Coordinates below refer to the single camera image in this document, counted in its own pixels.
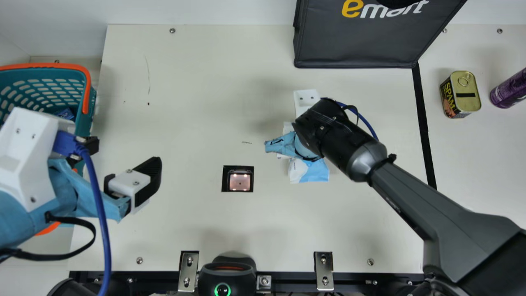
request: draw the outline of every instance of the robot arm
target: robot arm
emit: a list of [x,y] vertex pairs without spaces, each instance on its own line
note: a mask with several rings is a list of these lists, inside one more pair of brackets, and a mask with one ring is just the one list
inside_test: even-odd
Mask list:
[[[87,144],[84,138],[69,133],[74,130],[71,121],[22,108],[14,108],[2,126],[0,251],[17,247],[48,227],[46,213],[57,217],[98,216],[91,184],[67,161],[81,160],[70,154],[71,145],[85,149]],[[119,222],[146,205],[160,186],[161,170],[160,158],[152,157],[116,177],[107,176],[101,193],[107,218]]]
[[[433,289],[526,294],[526,273],[517,272],[517,263],[503,263],[526,263],[526,234],[511,220],[466,210],[394,165],[396,157],[387,156],[386,147],[351,123],[333,100],[320,100],[292,125],[303,147],[328,158],[351,180],[367,182],[424,240],[423,271],[434,275]],[[495,290],[510,278],[510,293]]]

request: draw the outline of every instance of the blue cloth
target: blue cloth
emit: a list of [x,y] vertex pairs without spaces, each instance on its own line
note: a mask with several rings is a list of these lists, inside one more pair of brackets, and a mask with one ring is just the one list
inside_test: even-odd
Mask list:
[[290,132],[272,141],[265,142],[265,152],[276,152],[286,156],[303,159],[318,159],[319,157],[305,148],[295,132]]
[[266,141],[265,152],[276,152],[293,157],[289,166],[289,177],[292,184],[329,181],[329,168],[325,161],[304,147],[295,132]]
[[302,160],[308,167],[307,172],[299,180],[306,182],[329,182],[329,168],[323,159],[314,162]]
[[[44,214],[54,216],[97,217],[93,191],[89,182],[75,173],[65,159],[48,160],[49,179],[56,198],[26,212],[11,195],[0,191],[0,249],[15,248],[47,228]],[[112,199],[102,193],[108,219],[119,222],[128,210],[130,197]]]

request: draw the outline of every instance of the purple spray can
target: purple spray can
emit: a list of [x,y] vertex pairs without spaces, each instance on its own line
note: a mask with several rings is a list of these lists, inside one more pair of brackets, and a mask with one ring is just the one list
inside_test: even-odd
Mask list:
[[509,108],[526,98],[526,68],[495,87],[490,100],[499,108]]

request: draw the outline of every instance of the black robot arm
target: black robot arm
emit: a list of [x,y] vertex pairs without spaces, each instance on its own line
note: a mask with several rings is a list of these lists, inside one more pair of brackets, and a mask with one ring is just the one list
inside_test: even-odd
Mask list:
[[526,234],[511,220],[471,212],[394,165],[333,100],[320,100],[292,125],[303,146],[367,182],[424,240],[423,271],[434,274],[427,283],[434,290],[526,295]]

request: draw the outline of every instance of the emart logo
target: emart logo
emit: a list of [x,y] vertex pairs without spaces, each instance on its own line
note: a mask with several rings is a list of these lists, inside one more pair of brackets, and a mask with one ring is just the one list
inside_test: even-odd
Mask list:
[[421,13],[422,7],[427,3],[429,3],[429,1],[422,0],[405,8],[389,10],[389,8],[380,4],[367,4],[364,6],[363,0],[346,0],[341,9],[341,14],[348,18],[358,16],[360,16],[360,18],[366,18],[367,14],[369,14],[369,18],[376,18],[378,12],[381,10],[380,18],[394,17],[408,14],[411,10],[413,10],[413,13]]

